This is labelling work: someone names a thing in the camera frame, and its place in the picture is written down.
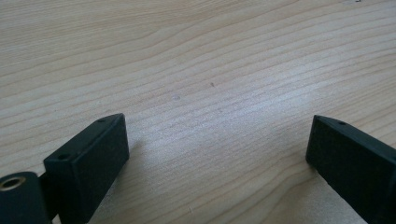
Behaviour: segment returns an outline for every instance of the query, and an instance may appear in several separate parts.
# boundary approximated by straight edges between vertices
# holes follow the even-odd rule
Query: wooden table
[[[91,223],[364,223],[304,160],[312,118],[396,147],[396,1],[0,2],[0,175],[124,113]]]

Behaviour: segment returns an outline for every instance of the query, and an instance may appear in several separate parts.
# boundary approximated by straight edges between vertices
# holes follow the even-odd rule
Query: hole
[[[62,154],[58,157],[59,160],[64,161],[70,157],[70,154]]]
[[[23,182],[25,182],[25,180],[26,178],[23,176],[11,177],[10,179],[0,184],[0,191],[15,189],[19,187]]]

